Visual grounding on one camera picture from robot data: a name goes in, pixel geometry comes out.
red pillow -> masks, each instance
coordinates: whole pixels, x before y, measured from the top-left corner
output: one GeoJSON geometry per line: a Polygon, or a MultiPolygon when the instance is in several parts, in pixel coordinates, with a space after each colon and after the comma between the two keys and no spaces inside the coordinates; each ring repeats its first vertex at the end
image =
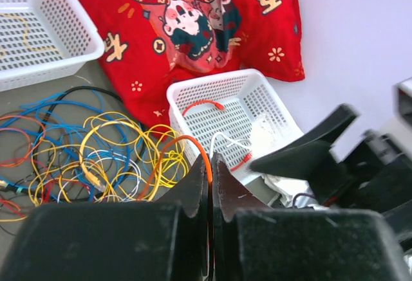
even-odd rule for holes
{"type": "Polygon", "coordinates": [[[79,1],[105,40],[102,68],[148,126],[169,123],[166,90],[175,81],[233,71],[241,62],[270,77],[303,78],[294,70],[300,59],[294,0],[282,0],[269,16],[258,0],[79,1]]]}

white wall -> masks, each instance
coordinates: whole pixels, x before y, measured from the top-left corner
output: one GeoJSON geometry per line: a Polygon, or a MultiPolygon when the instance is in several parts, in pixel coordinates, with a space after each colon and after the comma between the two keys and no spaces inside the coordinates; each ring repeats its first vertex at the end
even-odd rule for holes
{"type": "Polygon", "coordinates": [[[340,103],[362,115],[339,140],[344,156],[394,115],[393,85],[412,77],[412,0],[300,0],[307,79],[272,81],[302,131],[340,103]]]}

red fabric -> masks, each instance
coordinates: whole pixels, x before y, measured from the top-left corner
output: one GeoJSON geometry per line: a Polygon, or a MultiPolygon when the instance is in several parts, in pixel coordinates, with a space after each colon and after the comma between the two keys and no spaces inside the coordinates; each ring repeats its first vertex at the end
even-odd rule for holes
{"type": "Polygon", "coordinates": [[[106,43],[100,65],[148,126],[169,124],[166,91],[176,81],[241,64],[281,80],[304,78],[297,0],[281,0],[266,15],[260,0],[79,1],[106,43]]]}

basket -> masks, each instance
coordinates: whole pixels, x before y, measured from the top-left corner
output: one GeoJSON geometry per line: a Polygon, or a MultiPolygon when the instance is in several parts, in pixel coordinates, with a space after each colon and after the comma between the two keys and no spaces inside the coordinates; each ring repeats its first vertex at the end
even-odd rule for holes
{"type": "Polygon", "coordinates": [[[77,0],[0,0],[0,91],[66,77],[104,43],[77,0]]]}
{"type": "MultiPolygon", "coordinates": [[[[255,69],[172,84],[167,90],[167,99],[170,103],[171,127],[182,134],[194,136],[207,152],[213,135],[218,131],[234,140],[250,140],[255,127],[264,125],[270,129],[270,132],[265,133],[265,136],[271,137],[267,138],[267,142],[274,143],[270,151],[280,149],[302,135],[273,87],[255,69]],[[225,109],[222,111],[212,104],[200,104],[182,116],[186,108],[201,100],[218,102],[225,109]]],[[[217,138],[214,150],[223,155],[229,168],[235,168],[250,151],[237,145],[227,147],[227,144],[227,140],[217,138]]],[[[185,141],[185,154],[191,164],[199,153],[194,144],[185,141]]],[[[266,153],[269,151],[252,151],[251,160],[266,153]]],[[[244,185],[260,176],[250,172],[247,163],[232,174],[244,185]]]]}

red cable in basket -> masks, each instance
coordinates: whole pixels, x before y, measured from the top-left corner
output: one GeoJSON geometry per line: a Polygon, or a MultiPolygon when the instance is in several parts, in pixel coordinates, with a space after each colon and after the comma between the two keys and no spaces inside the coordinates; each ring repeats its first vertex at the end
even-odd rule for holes
{"type": "Polygon", "coordinates": [[[221,111],[225,109],[225,106],[223,106],[223,105],[221,105],[220,103],[217,103],[217,102],[215,102],[215,101],[212,101],[212,100],[201,100],[201,101],[197,101],[197,102],[189,105],[188,107],[186,107],[186,109],[184,110],[182,116],[184,117],[184,116],[186,115],[187,111],[188,111],[189,109],[191,109],[192,107],[195,107],[195,106],[197,106],[197,105],[204,104],[204,103],[213,104],[214,106],[216,106],[217,109],[219,109],[219,110],[221,110],[221,111]]]}

